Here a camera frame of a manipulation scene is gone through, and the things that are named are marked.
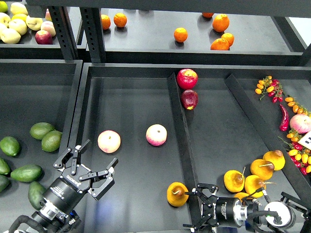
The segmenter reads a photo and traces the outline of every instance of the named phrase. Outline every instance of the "red pepper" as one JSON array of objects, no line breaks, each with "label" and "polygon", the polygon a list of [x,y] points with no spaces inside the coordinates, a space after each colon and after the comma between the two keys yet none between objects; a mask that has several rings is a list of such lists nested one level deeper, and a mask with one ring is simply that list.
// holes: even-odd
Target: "red pepper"
[{"label": "red pepper", "polygon": [[307,171],[306,171],[306,168],[305,167],[301,167],[300,168],[300,171],[301,171],[301,173],[305,176],[305,175],[307,175]]},{"label": "red pepper", "polygon": [[290,123],[290,118],[288,116],[288,112],[287,112],[286,108],[284,108],[284,106],[282,104],[280,104],[280,107],[281,107],[281,111],[282,111],[282,122],[281,122],[279,128],[281,131],[287,131],[288,125]]}]

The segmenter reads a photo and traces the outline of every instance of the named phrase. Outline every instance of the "red chili pepper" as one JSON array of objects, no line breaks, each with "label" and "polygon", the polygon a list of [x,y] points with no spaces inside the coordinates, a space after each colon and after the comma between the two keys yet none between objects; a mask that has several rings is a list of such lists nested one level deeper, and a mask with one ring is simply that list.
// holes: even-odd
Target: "red chili pepper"
[{"label": "red chili pepper", "polygon": [[307,175],[307,171],[306,171],[306,168],[305,167],[301,167],[300,168],[300,171],[301,171],[301,173],[305,176],[305,175]]},{"label": "red chili pepper", "polygon": [[281,107],[281,111],[282,111],[282,121],[281,121],[279,128],[281,131],[287,131],[288,125],[290,123],[290,118],[288,116],[288,112],[287,112],[286,108],[284,108],[284,106],[282,104],[280,104],[280,107]]},{"label": "red chili pepper", "polygon": [[274,93],[273,91],[268,93],[268,96],[269,96],[269,97],[272,97],[272,96],[274,96],[274,95],[275,95],[275,93]]},{"label": "red chili pepper", "polygon": [[296,150],[302,150],[303,146],[300,145],[298,142],[292,142],[292,145],[294,146],[294,149]]},{"label": "red chili pepper", "polygon": [[277,97],[274,96],[274,97],[272,98],[272,103],[276,103],[276,102],[277,102]]}]

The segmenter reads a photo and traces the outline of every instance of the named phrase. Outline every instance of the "black cable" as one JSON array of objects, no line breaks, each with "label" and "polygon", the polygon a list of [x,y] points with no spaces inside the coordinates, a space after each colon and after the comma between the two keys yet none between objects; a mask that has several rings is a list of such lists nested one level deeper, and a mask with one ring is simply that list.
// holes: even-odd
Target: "black cable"
[{"label": "black cable", "polygon": [[43,228],[43,226],[40,223],[38,223],[37,221],[33,220],[32,218],[26,215],[21,215],[14,221],[14,223],[11,225],[9,229],[9,233],[14,233],[14,231],[16,231],[20,226],[20,224],[22,223],[26,223],[28,226],[30,226],[39,233],[47,233],[47,231]]}]

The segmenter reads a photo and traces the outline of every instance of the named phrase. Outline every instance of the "shelf upright post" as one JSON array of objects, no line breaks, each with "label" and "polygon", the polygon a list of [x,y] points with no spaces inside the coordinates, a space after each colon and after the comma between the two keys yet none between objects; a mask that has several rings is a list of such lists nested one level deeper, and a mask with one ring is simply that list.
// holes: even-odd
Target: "shelf upright post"
[{"label": "shelf upright post", "polygon": [[82,24],[92,63],[105,63],[104,34],[99,8],[80,7]]},{"label": "shelf upright post", "polygon": [[48,9],[64,60],[78,60],[77,45],[74,39],[67,8],[63,6],[49,6]]}]

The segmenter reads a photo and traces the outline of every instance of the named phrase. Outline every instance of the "apple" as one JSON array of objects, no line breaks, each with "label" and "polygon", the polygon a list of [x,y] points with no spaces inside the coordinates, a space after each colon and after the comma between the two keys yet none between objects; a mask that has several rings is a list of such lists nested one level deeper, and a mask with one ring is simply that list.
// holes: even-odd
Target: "apple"
[{"label": "apple", "polygon": [[165,143],[167,132],[164,126],[155,124],[150,126],[146,132],[147,141],[153,146],[161,146]]},{"label": "apple", "polygon": [[103,152],[113,153],[120,147],[121,138],[117,132],[106,130],[98,136],[97,142]]},{"label": "apple", "polygon": [[16,15],[16,14],[25,14],[25,15],[28,15],[28,11],[26,9],[26,6],[20,2],[13,2],[11,4],[11,13],[13,15]]},{"label": "apple", "polygon": [[193,110],[199,101],[198,94],[191,89],[185,90],[181,94],[180,99],[184,108],[186,108],[187,110]]},{"label": "apple", "polygon": [[12,28],[2,30],[0,37],[5,44],[17,44],[21,38],[20,34]]},{"label": "apple", "polygon": [[47,21],[52,21],[51,14],[50,14],[50,12],[49,12],[48,9],[47,9],[47,11],[46,11],[46,13],[45,13],[45,19],[46,19]]},{"label": "apple", "polygon": [[41,18],[33,18],[30,16],[27,16],[26,18],[26,24],[27,26],[34,31],[39,31],[41,29],[41,24],[43,23],[43,20]]},{"label": "apple", "polygon": [[290,120],[290,127],[298,133],[311,131],[311,118],[304,114],[297,114]]},{"label": "apple", "polygon": [[6,13],[0,12],[0,23],[3,23],[6,27],[9,27],[10,21],[11,18]]},{"label": "apple", "polygon": [[40,45],[52,45],[53,39],[48,31],[40,30],[35,34],[35,40]]},{"label": "apple", "polygon": [[193,89],[198,82],[198,75],[192,69],[182,69],[178,72],[176,79],[181,89]]},{"label": "apple", "polygon": [[14,29],[20,35],[25,35],[27,32],[27,25],[21,19],[13,19],[9,22],[9,28]]},{"label": "apple", "polygon": [[50,21],[44,21],[41,24],[41,30],[48,31],[51,34],[52,37],[56,35],[56,31],[55,31],[54,25]]}]

